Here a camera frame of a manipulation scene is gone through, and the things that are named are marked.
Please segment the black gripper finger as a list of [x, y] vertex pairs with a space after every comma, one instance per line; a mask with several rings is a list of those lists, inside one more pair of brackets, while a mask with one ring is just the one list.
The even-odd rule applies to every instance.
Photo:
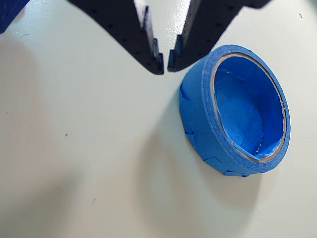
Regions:
[[192, 0], [185, 24], [170, 50], [167, 70], [181, 71], [206, 56], [242, 7], [259, 9], [268, 0]]
[[103, 27], [145, 69], [164, 74], [163, 54], [154, 37], [152, 16], [144, 0], [71, 0]]

